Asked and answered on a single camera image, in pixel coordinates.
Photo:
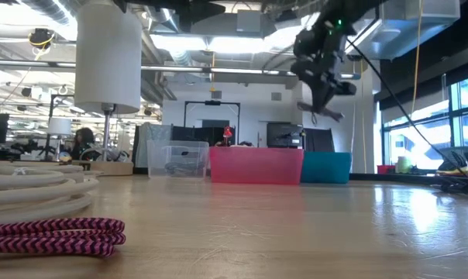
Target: blue plastic bin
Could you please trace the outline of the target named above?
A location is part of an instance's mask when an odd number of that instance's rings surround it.
[[[301,183],[346,184],[351,153],[305,151]]]

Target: wooden table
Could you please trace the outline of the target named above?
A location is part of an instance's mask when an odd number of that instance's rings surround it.
[[[126,222],[106,260],[0,255],[0,278],[468,279],[468,197],[102,177],[83,216]]]

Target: pink bin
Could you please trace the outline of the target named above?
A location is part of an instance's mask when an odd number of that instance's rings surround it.
[[[303,150],[211,147],[212,182],[298,185]]]

